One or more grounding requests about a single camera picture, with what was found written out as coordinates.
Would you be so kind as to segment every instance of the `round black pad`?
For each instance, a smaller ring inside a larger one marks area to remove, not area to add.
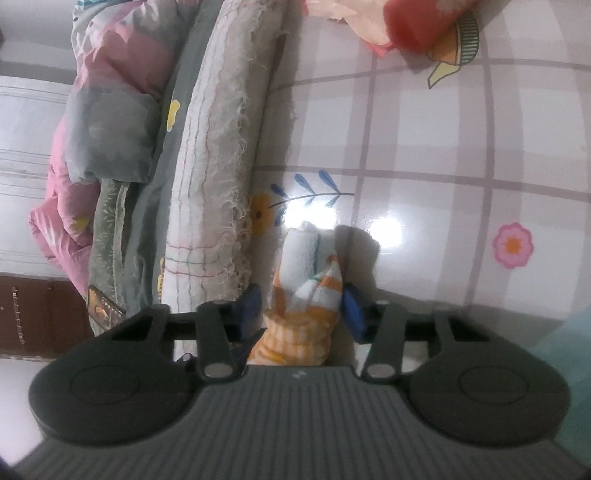
[[[186,409],[190,381],[145,342],[93,340],[35,377],[29,403],[41,430],[86,445],[159,432]]]
[[[509,342],[455,342],[411,375],[409,399],[437,430],[503,447],[552,434],[568,409],[569,388],[555,370]]]

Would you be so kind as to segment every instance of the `pink flower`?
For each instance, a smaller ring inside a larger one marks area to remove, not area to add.
[[[531,232],[517,222],[503,225],[492,241],[492,247],[496,261],[510,270],[526,266],[534,253]]]

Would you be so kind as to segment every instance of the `orange flower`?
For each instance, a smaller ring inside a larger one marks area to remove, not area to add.
[[[251,199],[251,220],[252,220],[252,234],[254,236],[263,236],[266,231],[273,225],[273,210],[271,206],[271,198],[264,193],[255,195]]]

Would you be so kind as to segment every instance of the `white wall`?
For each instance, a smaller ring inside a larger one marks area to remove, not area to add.
[[[0,60],[76,71],[76,59],[71,47],[57,48],[39,43],[7,40],[0,49]]]
[[[28,391],[45,362],[0,358],[0,456],[14,465],[42,440],[31,414]]]
[[[70,48],[76,0],[1,0],[0,30],[7,41]]]
[[[28,217],[45,198],[53,133],[69,90],[0,76],[0,273],[65,277],[39,251]]]
[[[74,0],[0,0],[0,74],[71,85]]]

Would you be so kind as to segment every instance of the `red object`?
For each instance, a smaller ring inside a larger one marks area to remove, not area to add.
[[[384,5],[395,48],[425,53],[475,0],[389,0]]]

